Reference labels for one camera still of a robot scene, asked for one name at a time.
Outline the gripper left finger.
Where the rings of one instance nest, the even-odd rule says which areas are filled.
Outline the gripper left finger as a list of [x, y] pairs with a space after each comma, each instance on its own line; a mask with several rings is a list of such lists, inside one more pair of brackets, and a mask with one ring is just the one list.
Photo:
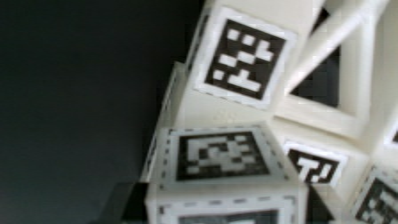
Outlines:
[[90, 224], [147, 224], [145, 183], [119, 183], [112, 189], [97, 219]]

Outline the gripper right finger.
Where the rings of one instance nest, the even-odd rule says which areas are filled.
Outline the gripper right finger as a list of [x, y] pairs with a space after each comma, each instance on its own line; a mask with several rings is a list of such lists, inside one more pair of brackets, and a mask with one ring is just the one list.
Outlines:
[[309, 187], [305, 224], [330, 224], [334, 216], [314, 187]]

